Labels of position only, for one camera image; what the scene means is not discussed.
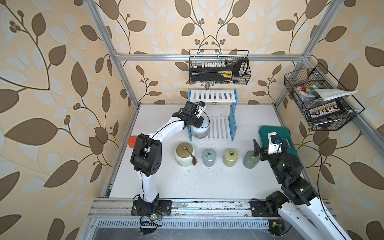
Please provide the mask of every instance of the mounting plate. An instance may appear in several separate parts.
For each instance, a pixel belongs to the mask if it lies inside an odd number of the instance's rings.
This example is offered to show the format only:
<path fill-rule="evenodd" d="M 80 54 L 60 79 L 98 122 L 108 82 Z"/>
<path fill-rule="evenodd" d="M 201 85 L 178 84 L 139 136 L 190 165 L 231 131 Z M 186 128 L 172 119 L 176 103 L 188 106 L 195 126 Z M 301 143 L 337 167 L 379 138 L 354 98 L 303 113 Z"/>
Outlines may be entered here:
<path fill-rule="evenodd" d="M 161 209 L 162 216 L 169 216 L 172 210 L 172 201 L 171 200 L 159 200 L 158 207 Z M 138 200 L 133 201 L 131 216 L 147 216 L 147 212 L 138 211 Z"/>
<path fill-rule="evenodd" d="M 280 217 L 278 214 L 269 214 L 266 209 L 266 201 L 252 199 L 250 202 L 253 217 Z"/>

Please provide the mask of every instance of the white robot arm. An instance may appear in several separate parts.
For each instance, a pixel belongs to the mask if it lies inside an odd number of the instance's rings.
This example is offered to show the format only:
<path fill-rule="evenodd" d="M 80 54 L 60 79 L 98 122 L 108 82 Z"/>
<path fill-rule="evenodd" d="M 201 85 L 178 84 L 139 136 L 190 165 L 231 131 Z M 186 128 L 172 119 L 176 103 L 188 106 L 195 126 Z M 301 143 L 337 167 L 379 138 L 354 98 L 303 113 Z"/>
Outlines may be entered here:
<path fill-rule="evenodd" d="M 276 132 L 268 134 L 269 147 L 255 145 L 261 160 L 267 160 L 278 183 L 282 184 L 266 198 L 266 211 L 287 220 L 306 240 L 351 240 L 349 235 L 329 213 L 319 194 L 300 173 L 304 168 L 299 159 L 287 153 L 288 144 Z M 311 224 L 296 209 L 299 207 L 313 222 Z"/>
<path fill-rule="evenodd" d="M 204 109 L 204 102 L 196 104 L 188 101 L 184 108 L 174 113 L 170 120 L 158 130 L 148 135 L 138 135 L 131 157 L 131 163 L 142 185 L 142 192 L 138 199 L 138 212 L 148 215 L 157 209 L 159 193 L 156 189 L 155 173 L 161 164 L 162 143 L 167 142 L 189 125 L 200 127 L 204 120 L 201 117 Z"/>

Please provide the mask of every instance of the white towel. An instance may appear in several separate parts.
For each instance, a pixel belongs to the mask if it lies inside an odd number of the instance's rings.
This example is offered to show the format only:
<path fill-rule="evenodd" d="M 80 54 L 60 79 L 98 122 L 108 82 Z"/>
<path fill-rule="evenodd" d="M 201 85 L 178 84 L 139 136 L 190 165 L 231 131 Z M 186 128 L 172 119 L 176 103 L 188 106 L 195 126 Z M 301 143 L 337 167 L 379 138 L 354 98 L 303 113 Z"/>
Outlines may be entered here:
<path fill-rule="evenodd" d="M 313 91 L 316 91 L 324 101 L 332 100 L 342 96 L 352 95 L 358 92 L 358 90 L 347 92 L 344 90 L 334 89 L 334 88 L 316 89 Z"/>

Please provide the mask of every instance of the white tabletop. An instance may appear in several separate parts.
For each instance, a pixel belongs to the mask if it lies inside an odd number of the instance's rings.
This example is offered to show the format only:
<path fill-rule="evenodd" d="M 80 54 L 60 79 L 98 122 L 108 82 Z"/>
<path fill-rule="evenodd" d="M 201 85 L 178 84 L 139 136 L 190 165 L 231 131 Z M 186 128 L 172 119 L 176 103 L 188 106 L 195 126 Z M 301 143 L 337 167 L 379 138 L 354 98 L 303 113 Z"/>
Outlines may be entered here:
<path fill-rule="evenodd" d="M 142 105 L 132 136 L 149 134 L 159 129 L 182 105 Z M 210 116 L 228 116 L 229 106 L 208 105 Z M 185 128 L 171 140 L 162 144 L 162 163 L 155 174 L 160 198 L 176 199 L 264 199 L 281 190 L 267 161 L 259 162 L 253 169 L 244 167 L 242 160 L 247 151 L 253 150 L 253 138 L 261 145 L 259 128 L 263 125 L 281 126 L 271 105 L 238 105 L 236 109 L 238 129 L 235 140 L 189 141 Z M 197 164 L 182 167 L 174 157 L 175 148 L 189 142 L 196 150 Z M 202 153 L 211 148 L 216 151 L 216 162 L 206 167 Z M 224 152 L 235 149 L 239 158 L 233 167 L 223 163 Z M 141 182 L 130 163 L 133 148 L 127 147 L 109 197 L 132 198 L 141 191 Z"/>

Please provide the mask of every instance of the black wire basket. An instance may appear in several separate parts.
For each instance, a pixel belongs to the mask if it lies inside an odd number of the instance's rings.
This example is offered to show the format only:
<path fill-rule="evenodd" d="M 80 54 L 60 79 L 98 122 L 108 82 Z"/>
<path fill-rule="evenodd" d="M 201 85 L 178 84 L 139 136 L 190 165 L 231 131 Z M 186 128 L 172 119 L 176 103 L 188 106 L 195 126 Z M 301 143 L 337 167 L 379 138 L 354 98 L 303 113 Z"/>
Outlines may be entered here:
<path fill-rule="evenodd" d="M 251 77 L 250 67 L 243 74 L 232 74 L 232 71 L 226 71 L 220 64 L 226 63 L 226 66 L 233 66 L 237 61 L 247 58 L 248 54 L 248 50 L 189 50 L 189 82 L 192 84 L 196 82 L 247 84 Z M 209 63 L 219 63 L 219 65 L 200 68 Z"/>
<path fill-rule="evenodd" d="M 333 88 L 325 80 L 324 73 L 321 71 L 321 69 L 325 69 L 325 67 L 319 68 L 319 64 L 315 68 L 301 68 L 285 74 L 284 85 L 290 93 L 290 98 L 293 98 L 299 107 L 311 130 L 337 131 L 359 115 L 365 108 L 353 95 L 348 96 L 349 101 L 346 101 L 347 96 L 328 101 L 324 101 L 321 98 L 303 101 L 297 91 L 310 88 L 314 84 L 321 85 L 323 89 Z M 344 87 L 332 73 L 328 73 Z"/>

